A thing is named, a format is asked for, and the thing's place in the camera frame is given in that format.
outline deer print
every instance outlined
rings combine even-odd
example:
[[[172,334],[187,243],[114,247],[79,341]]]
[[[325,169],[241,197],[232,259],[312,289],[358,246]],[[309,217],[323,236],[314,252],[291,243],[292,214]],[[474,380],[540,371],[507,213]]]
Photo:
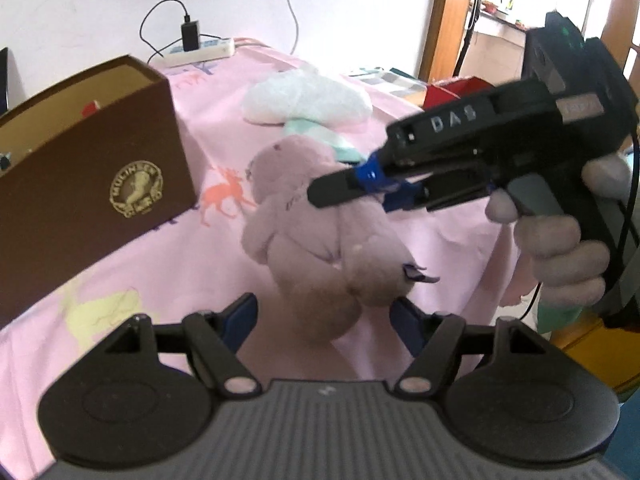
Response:
[[[207,79],[202,75],[200,71],[198,72],[187,72],[186,75],[180,74],[171,83],[175,86],[176,90],[182,89],[184,85],[194,86],[198,85],[201,81],[206,81]]]
[[[200,197],[200,222],[202,225],[210,227],[205,218],[207,209],[212,205],[216,207],[216,211],[222,213],[227,218],[236,218],[238,215],[231,215],[222,209],[222,204],[227,198],[233,199],[238,208],[242,204],[255,207],[255,204],[244,197],[244,189],[240,184],[244,179],[238,175],[236,170],[231,168],[218,167],[220,175],[226,180],[226,184],[216,184],[215,186],[207,187],[207,189]]]

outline teal sleeve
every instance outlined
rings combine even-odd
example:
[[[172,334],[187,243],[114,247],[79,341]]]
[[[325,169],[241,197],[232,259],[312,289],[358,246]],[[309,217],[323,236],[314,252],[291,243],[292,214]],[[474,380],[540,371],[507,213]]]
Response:
[[[541,302],[538,304],[538,333],[546,334],[564,328],[575,322],[581,312],[582,307],[551,308]]]
[[[290,119],[282,129],[285,136],[305,135],[324,142],[334,149],[335,160],[348,164],[359,164],[366,160],[344,136],[308,119]]]

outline wooden door frame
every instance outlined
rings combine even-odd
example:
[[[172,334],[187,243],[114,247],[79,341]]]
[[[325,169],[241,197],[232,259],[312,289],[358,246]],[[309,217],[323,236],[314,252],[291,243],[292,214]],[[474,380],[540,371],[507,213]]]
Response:
[[[453,75],[471,0],[433,0],[418,77],[433,82]]]

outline brown box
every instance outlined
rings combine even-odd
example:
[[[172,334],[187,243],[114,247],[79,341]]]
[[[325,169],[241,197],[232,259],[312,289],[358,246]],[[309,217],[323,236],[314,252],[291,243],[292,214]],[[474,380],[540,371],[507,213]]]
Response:
[[[132,57],[0,116],[0,153],[0,328],[196,202],[169,82]]]

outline gold logo emblem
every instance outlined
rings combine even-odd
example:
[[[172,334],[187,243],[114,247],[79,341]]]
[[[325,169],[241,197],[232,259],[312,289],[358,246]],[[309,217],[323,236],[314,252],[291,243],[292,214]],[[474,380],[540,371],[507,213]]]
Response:
[[[138,160],[122,168],[111,183],[109,200],[118,213],[144,214],[162,198],[162,173],[154,163]]]

